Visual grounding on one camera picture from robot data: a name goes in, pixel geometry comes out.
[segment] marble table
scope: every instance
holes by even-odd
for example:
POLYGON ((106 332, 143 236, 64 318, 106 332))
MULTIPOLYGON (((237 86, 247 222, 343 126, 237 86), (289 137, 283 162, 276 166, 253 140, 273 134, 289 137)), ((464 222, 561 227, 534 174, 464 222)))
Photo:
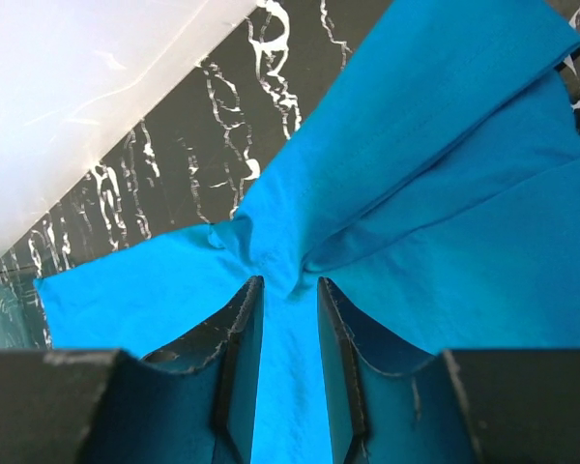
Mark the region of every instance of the marble table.
MULTIPOLYGON (((262 0, 0 259, 34 344, 51 346, 35 277, 232 218, 390 3, 262 0)), ((580 32, 580 0, 549 3, 580 32)), ((580 56, 562 75, 580 131, 580 56)))

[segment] blue cloth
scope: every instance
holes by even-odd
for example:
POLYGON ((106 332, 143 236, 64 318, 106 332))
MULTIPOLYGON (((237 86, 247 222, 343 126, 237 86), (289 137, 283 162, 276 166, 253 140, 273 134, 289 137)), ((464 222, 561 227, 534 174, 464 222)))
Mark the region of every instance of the blue cloth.
POLYGON ((248 192, 37 283, 56 347, 155 350, 266 282, 253 462, 331 462, 314 284, 420 348, 580 347, 580 137, 540 0, 397 0, 248 192))

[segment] black object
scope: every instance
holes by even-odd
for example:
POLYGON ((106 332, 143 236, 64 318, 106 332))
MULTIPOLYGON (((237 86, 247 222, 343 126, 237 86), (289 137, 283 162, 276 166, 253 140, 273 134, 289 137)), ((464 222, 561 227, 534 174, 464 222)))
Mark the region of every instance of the black object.
POLYGON ((431 357, 318 293, 335 463, 580 463, 580 351, 431 357))
POLYGON ((263 280, 145 362, 0 351, 0 464, 248 463, 263 280))

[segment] blue garment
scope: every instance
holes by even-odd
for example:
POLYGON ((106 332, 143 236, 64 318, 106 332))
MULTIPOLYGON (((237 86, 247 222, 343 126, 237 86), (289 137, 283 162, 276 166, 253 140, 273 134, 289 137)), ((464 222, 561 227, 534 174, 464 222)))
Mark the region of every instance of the blue garment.
POLYGON ((56 347, 143 355, 266 282, 253 462, 331 462, 314 285, 420 348, 580 347, 580 137, 540 0, 396 0, 232 221, 37 283, 56 347))

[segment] blue fabric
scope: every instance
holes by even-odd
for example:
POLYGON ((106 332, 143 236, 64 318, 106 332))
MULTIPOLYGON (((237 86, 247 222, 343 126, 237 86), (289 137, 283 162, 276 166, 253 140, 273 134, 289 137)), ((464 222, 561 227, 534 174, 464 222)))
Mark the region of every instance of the blue fabric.
POLYGON ((264 276, 253 462, 331 462, 314 284, 430 352, 580 346, 580 137, 540 0, 397 0, 232 221, 37 283, 56 347, 155 350, 264 276))

